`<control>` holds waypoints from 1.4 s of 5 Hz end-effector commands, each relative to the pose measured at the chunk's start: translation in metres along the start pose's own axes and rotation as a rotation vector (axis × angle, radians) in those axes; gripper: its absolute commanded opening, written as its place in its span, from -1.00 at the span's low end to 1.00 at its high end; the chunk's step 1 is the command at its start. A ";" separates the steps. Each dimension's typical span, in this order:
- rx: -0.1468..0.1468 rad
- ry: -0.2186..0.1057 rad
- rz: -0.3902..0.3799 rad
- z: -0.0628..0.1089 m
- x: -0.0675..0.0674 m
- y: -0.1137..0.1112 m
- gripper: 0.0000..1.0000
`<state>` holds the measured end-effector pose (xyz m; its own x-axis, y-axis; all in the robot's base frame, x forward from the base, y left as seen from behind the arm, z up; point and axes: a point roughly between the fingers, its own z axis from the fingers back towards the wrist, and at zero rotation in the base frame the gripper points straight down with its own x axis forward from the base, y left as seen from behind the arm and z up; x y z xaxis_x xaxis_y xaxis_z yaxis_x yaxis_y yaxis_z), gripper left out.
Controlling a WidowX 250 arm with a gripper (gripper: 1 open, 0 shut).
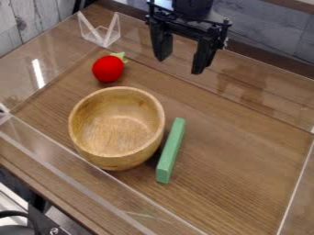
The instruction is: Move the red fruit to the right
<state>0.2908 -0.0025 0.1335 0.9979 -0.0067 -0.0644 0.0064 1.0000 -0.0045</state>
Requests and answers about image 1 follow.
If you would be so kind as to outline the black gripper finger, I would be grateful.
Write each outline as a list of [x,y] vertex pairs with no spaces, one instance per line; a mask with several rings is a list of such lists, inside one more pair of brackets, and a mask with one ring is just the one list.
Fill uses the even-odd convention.
[[163,62],[173,54],[173,34],[163,22],[150,19],[150,35],[157,59]]
[[201,74],[211,65],[217,50],[221,48],[221,28],[210,28],[194,39],[198,41],[198,47],[193,58],[191,73]]

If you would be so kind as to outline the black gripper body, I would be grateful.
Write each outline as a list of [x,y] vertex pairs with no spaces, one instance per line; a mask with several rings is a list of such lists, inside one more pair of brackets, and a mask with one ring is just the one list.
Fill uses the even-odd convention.
[[224,49],[232,20],[214,10],[214,0],[147,0],[149,18],[169,24],[177,34],[194,39],[198,35],[217,41]]

